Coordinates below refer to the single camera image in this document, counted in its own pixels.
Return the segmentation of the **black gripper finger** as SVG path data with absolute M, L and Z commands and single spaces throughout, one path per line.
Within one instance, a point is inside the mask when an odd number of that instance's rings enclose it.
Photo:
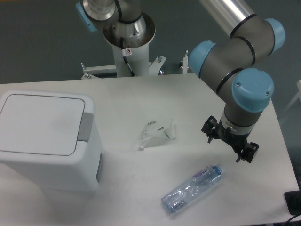
M 244 142 L 242 145 L 235 147 L 235 153 L 238 155 L 236 162 L 243 160 L 251 163 L 258 149 L 259 145 L 253 142 Z
M 218 122 L 212 115 L 206 120 L 201 131 L 208 137 L 208 143 L 211 143 L 213 139 L 218 138 Z

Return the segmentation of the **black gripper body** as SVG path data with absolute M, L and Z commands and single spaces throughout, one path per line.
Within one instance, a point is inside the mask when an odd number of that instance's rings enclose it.
M 247 137 L 254 128 L 254 124 L 248 127 L 234 125 L 228 119 L 220 119 L 218 135 L 235 151 L 235 147 L 247 142 Z

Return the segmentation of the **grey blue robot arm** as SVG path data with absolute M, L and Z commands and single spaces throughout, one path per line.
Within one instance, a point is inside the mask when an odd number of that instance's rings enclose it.
M 209 117 L 202 127 L 209 140 L 232 147 L 238 160 L 251 162 L 259 148 L 247 137 L 274 92 L 272 78 L 253 65 L 283 46 L 285 30 L 275 19 L 260 19 L 243 0 L 203 0 L 230 40 L 223 46 L 198 44 L 183 64 L 224 103 L 220 120 Z M 149 62 L 155 25 L 138 0 L 81 0 L 76 9 L 91 31 L 102 30 L 112 46 L 119 77 L 157 75 Z

